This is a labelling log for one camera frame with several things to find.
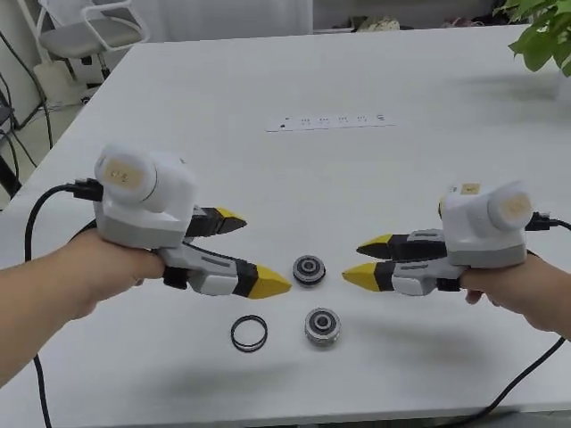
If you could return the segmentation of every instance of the green plant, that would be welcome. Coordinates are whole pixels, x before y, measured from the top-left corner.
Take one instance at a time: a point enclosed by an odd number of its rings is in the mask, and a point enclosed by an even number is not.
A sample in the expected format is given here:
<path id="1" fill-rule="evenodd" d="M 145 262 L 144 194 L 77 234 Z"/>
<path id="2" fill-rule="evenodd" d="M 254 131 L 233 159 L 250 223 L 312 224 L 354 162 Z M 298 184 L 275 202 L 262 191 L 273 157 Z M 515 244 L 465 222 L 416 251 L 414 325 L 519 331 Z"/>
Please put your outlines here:
<path id="1" fill-rule="evenodd" d="M 509 45 L 523 55 L 526 67 L 537 71 L 553 58 L 565 76 L 571 76 L 571 0 L 507 0 L 499 9 L 512 21 L 532 23 Z"/>

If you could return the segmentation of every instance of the cable connector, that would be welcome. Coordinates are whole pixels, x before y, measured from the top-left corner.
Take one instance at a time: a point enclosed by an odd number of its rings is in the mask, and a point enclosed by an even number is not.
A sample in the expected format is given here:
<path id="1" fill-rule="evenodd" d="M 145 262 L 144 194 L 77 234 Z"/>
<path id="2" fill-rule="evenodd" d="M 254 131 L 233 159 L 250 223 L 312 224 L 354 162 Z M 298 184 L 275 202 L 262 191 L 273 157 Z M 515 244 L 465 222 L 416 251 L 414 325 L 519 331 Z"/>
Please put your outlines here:
<path id="1" fill-rule="evenodd" d="M 85 201 L 101 202 L 103 199 L 103 186 L 94 178 L 75 180 L 73 197 Z"/>
<path id="2" fill-rule="evenodd" d="M 529 220 L 525 230 L 527 232 L 535 232 L 540 230 L 550 230 L 552 227 L 559 226 L 556 219 L 551 218 L 549 213 L 534 212 L 532 219 Z"/>

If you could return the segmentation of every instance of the white power strip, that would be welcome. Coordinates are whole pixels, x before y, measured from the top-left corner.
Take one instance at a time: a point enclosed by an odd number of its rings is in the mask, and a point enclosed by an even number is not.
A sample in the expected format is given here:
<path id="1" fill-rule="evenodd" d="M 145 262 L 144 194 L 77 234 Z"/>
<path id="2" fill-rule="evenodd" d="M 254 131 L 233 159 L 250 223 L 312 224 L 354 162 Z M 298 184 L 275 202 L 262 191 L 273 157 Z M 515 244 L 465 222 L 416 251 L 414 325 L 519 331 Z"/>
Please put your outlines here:
<path id="1" fill-rule="evenodd" d="M 391 127 L 394 125 L 394 122 L 384 114 L 328 114 L 275 119 L 269 123 L 266 131 L 310 131 L 313 129 Z"/>

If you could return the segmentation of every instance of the plant leaf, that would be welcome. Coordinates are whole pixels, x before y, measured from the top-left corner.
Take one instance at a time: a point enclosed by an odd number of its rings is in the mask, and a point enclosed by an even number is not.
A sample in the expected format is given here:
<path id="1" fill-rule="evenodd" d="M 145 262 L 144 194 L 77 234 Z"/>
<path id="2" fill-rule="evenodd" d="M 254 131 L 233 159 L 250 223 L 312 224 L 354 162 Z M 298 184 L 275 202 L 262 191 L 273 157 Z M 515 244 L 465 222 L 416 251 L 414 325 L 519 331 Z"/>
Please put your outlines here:
<path id="1" fill-rule="evenodd" d="M 555 5 L 557 6 L 557 13 L 571 12 L 571 2 L 569 0 L 558 0 Z"/>
<path id="2" fill-rule="evenodd" d="M 553 55 L 553 37 L 549 33 L 535 32 L 525 43 L 523 55 L 529 70 L 539 70 Z"/>
<path id="3" fill-rule="evenodd" d="M 518 17 L 521 18 L 524 14 L 531 11 L 533 8 L 540 6 L 540 10 L 543 8 L 547 8 L 548 4 L 545 0 L 521 0 L 519 6 L 517 7 L 514 18 Z"/>
<path id="4" fill-rule="evenodd" d="M 519 6 L 520 0 L 507 0 L 503 6 L 496 7 L 492 11 L 492 16 L 496 16 L 497 13 L 506 12 L 508 9 L 513 9 L 514 7 Z"/>
<path id="5" fill-rule="evenodd" d="M 523 13 L 521 16 L 512 16 L 511 20 L 512 21 L 523 20 L 523 19 L 529 18 L 529 17 L 531 17 L 531 16 L 533 16 L 539 12 L 542 12 L 542 13 L 540 13 L 540 16 L 538 19 L 540 19 L 547 11 L 553 11 L 553 14 L 555 14 L 557 9 L 555 7 L 553 7 L 553 5 L 555 4 L 556 1 L 557 0 L 544 0 L 540 4 L 532 7 L 527 12 Z"/>
<path id="6" fill-rule="evenodd" d="M 553 19 L 555 13 L 555 8 L 551 8 L 548 11 L 545 11 L 532 22 L 532 27 L 535 27 L 535 29 L 543 28 L 549 21 L 551 21 L 551 19 Z"/>
<path id="7" fill-rule="evenodd" d="M 567 65 L 561 69 L 561 71 L 563 71 L 563 74 L 566 78 L 569 78 L 571 76 L 571 62 L 568 62 Z"/>
<path id="8" fill-rule="evenodd" d="M 521 33 L 521 36 L 519 36 L 518 40 L 516 40 L 514 43 L 509 45 L 509 49 L 511 49 L 513 51 L 514 55 L 522 54 L 525 50 L 525 45 L 527 45 L 527 42 L 536 33 L 537 33 L 536 28 L 528 27 L 527 29 L 525 29 L 525 31 L 523 33 Z"/>
<path id="9" fill-rule="evenodd" d="M 548 31 L 557 37 L 571 26 L 571 13 L 561 13 L 553 17 L 548 27 Z"/>
<path id="10" fill-rule="evenodd" d="M 571 41 L 566 41 L 553 49 L 553 59 L 557 66 L 561 69 L 565 60 L 571 55 Z"/>

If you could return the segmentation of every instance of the forearm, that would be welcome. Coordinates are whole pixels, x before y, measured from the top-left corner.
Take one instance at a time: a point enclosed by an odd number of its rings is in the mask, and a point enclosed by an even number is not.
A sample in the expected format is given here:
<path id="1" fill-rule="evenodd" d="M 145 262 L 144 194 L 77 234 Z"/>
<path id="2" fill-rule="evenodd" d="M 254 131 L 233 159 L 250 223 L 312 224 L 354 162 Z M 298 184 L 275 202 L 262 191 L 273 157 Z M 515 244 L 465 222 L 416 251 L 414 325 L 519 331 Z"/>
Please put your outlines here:
<path id="1" fill-rule="evenodd" d="M 551 330 L 571 340 L 571 275 L 565 273 L 554 284 L 552 292 Z"/>
<path id="2" fill-rule="evenodd" d="M 62 263 L 55 253 L 0 272 L 0 387 L 76 316 L 81 289 Z"/>

